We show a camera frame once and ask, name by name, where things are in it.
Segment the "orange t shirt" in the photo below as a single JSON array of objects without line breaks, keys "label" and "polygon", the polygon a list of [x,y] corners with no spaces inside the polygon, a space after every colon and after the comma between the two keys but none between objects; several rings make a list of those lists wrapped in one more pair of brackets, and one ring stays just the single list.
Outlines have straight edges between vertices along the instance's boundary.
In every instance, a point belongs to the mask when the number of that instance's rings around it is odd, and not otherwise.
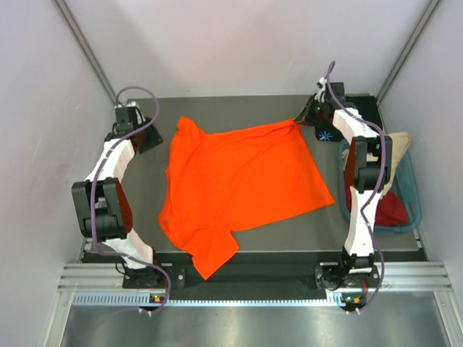
[{"label": "orange t shirt", "polygon": [[292,120],[209,134],[182,117],[165,173],[159,225],[204,279],[237,253],[236,232],[335,202]]}]

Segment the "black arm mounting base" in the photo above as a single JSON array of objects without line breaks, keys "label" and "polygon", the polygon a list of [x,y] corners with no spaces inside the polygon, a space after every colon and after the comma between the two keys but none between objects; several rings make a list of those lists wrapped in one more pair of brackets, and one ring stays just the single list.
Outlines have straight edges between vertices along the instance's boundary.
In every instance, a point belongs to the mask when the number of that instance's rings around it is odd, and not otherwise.
[{"label": "black arm mounting base", "polygon": [[340,252],[238,252],[205,280],[184,252],[161,252],[157,259],[165,270],[151,267],[130,270],[115,255],[87,253],[75,272],[67,275],[81,290],[161,291],[166,276],[172,283],[171,299],[319,299],[322,286],[315,269],[327,265],[326,279],[339,282]]}]

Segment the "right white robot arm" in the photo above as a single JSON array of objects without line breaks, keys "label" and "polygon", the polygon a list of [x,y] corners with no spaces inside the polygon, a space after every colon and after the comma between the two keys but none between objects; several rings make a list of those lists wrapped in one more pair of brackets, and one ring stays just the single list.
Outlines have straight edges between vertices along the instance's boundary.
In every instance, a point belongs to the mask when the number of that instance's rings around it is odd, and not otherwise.
[{"label": "right white robot arm", "polygon": [[319,91],[309,97],[294,122],[309,127],[331,125],[349,144],[344,182],[351,194],[351,211],[337,275],[344,285],[354,286],[373,271],[372,233],[383,188],[391,178],[392,140],[345,100],[342,82],[330,83],[322,77],[317,86]]}]

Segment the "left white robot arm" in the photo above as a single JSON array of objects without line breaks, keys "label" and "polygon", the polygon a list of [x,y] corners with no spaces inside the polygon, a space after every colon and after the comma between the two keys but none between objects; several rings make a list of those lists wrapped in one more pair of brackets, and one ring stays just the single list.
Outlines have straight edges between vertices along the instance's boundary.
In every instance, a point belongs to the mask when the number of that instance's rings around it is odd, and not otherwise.
[{"label": "left white robot arm", "polygon": [[164,270],[154,249],[135,230],[122,180],[135,156],[162,144],[163,137],[136,102],[118,104],[114,110],[115,122],[103,141],[101,156],[86,178],[72,185],[72,199],[81,234],[94,246],[113,249],[126,267],[139,270],[142,282],[154,287],[162,282]]}]

